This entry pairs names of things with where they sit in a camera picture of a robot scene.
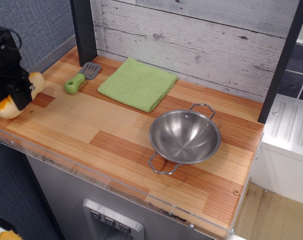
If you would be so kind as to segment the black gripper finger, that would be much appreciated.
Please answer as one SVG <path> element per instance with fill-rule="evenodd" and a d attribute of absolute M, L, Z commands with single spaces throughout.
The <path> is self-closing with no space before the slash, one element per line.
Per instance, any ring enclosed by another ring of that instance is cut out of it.
<path fill-rule="evenodd" d="M 6 87 L 8 94 L 20 111 L 32 101 L 31 86 L 30 81 L 26 79 L 9 83 Z"/>

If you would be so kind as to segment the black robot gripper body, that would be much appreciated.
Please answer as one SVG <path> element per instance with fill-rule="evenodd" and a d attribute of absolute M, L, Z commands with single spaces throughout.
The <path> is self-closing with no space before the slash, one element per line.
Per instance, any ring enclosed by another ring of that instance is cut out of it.
<path fill-rule="evenodd" d="M 0 26 L 0 101 L 9 95 L 8 84 L 29 80 L 29 73 L 20 65 L 21 45 L 16 45 L 13 32 Z"/>

